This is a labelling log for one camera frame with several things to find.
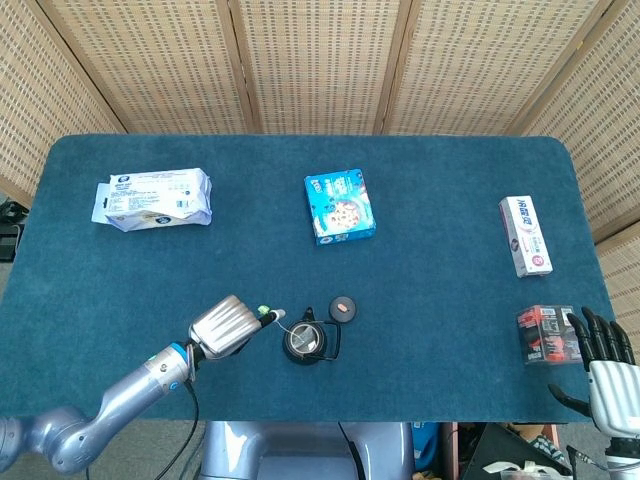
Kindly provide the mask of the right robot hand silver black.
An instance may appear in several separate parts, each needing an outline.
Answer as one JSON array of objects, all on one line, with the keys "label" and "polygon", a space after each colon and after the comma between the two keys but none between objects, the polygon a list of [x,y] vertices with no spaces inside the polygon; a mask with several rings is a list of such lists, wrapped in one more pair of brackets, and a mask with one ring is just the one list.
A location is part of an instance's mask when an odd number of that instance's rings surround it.
[{"label": "right robot hand silver black", "polygon": [[589,308],[582,315],[569,313],[583,368],[589,399],[567,395],[550,384],[551,395],[564,407],[593,421],[610,438],[639,438],[639,366],[626,331],[615,321],[606,321]]}]

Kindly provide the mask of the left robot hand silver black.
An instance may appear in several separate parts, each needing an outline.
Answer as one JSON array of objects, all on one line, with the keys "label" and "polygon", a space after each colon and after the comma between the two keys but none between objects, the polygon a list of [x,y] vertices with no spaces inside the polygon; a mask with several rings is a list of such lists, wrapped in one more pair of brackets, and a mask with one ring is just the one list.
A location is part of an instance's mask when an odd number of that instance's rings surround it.
[{"label": "left robot hand silver black", "polygon": [[286,316],[266,307],[254,314],[237,296],[229,295],[200,315],[190,326],[194,360],[219,360],[235,354],[260,330]]}]

